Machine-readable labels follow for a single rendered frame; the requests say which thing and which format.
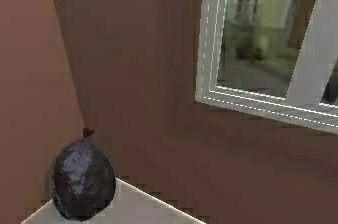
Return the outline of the black garbage bag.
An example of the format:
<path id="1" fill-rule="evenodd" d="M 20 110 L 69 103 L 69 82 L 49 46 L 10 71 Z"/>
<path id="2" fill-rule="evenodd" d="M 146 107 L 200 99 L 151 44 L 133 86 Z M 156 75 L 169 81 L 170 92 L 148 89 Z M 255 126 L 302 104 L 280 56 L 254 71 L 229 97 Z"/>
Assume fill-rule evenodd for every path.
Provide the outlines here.
<path id="1" fill-rule="evenodd" d="M 110 158 L 92 143 L 94 129 L 65 146 L 52 169 L 52 202 L 66 220 L 88 221 L 114 199 L 116 175 Z"/>

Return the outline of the white framed window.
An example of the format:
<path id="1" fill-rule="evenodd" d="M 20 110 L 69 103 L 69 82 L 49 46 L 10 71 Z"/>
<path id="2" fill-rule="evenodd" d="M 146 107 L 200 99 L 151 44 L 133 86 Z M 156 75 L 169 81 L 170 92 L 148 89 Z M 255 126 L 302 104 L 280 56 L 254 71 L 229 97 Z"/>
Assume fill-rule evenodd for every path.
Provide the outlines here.
<path id="1" fill-rule="evenodd" d="M 201 0 L 195 99 L 338 135 L 338 0 Z"/>

